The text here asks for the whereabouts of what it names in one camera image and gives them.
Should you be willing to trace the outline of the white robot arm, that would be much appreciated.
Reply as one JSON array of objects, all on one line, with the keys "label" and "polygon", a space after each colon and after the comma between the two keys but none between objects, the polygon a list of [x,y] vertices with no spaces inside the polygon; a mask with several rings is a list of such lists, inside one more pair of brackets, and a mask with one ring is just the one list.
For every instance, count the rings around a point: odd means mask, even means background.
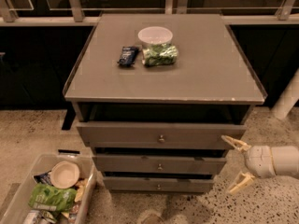
[{"label": "white robot arm", "polygon": [[294,146],[270,147],[251,146],[246,142],[223,135],[222,140],[244,156],[248,171],[240,172],[228,188],[234,195],[250,186],[257,178],[271,178],[277,175],[299,176],[299,149]]}]

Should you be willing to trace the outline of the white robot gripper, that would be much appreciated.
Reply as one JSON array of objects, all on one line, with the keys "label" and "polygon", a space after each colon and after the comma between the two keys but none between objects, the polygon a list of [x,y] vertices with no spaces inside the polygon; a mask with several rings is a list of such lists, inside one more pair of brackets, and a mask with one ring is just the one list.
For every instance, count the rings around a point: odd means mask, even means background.
[{"label": "white robot gripper", "polygon": [[250,186],[254,182],[255,176],[268,178],[276,175],[270,147],[250,147],[250,145],[246,142],[228,135],[223,135],[221,139],[239,152],[245,152],[245,165],[251,171],[251,173],[240,172],[236,176],[232,184],[227,189],[229,194],[235,195],[240,190]]}]

